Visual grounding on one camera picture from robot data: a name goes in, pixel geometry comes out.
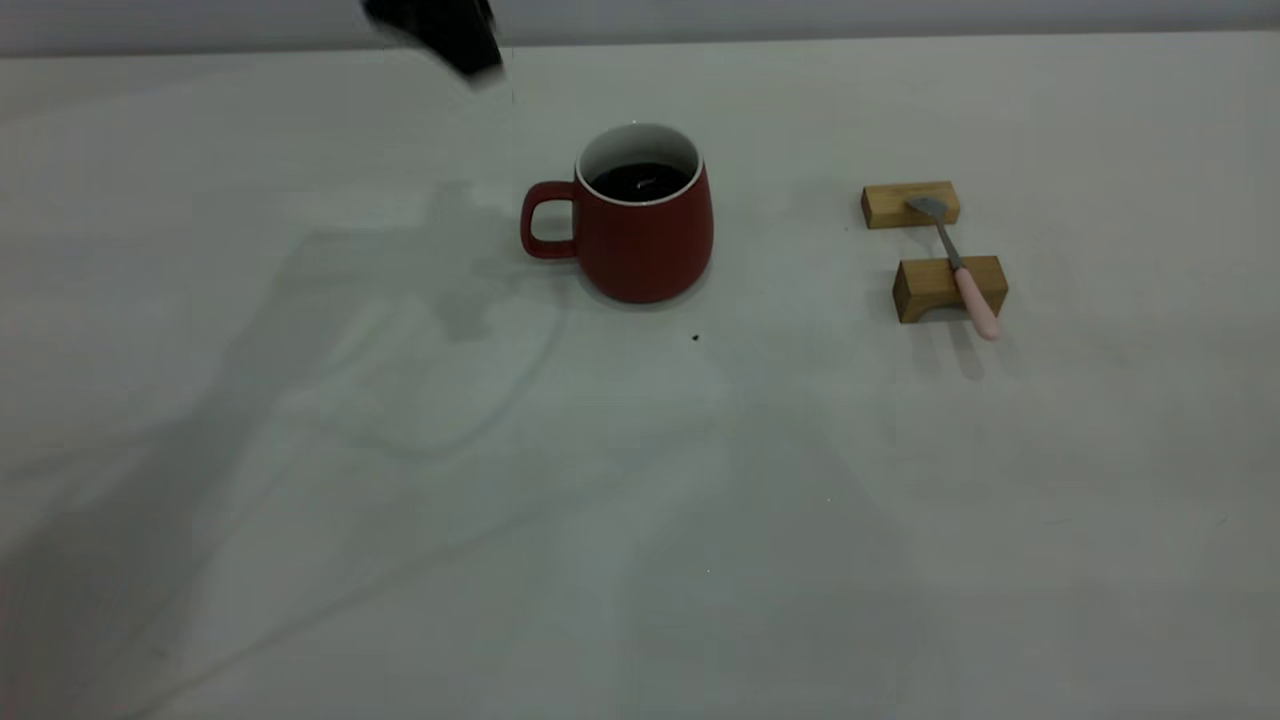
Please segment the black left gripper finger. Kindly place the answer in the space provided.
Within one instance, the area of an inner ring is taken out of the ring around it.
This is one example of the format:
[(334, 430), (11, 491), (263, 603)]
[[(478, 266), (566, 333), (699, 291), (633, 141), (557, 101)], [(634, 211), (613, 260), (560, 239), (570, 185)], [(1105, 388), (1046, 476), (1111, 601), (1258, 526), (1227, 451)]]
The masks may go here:
[(364, 1), (372, 28), (442, 61), (471, 86), (504, 73), (489, 1)]

